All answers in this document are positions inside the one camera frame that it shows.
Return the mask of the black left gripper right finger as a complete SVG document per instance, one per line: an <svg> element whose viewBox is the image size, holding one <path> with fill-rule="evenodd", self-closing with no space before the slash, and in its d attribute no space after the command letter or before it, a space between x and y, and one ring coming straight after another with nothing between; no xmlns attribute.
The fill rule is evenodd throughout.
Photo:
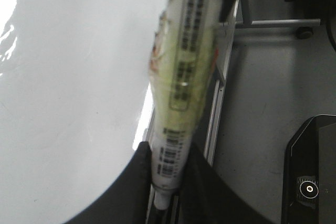
<svg viewBox="0 0 336 224"><path fill-rule="evenodd" d="M238 197L192 145L180 189L184 223L271 223Z"/></svg>

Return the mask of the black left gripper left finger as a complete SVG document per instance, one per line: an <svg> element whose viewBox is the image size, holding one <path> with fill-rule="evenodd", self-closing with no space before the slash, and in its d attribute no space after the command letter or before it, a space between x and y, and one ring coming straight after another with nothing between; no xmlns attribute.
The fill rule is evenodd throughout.
<svg viewBox="0 0 336 224"><path fill-rule="evenodd" d="M151 188L151 150L141 142L113 184L66 223L146 223Z"/></svg>

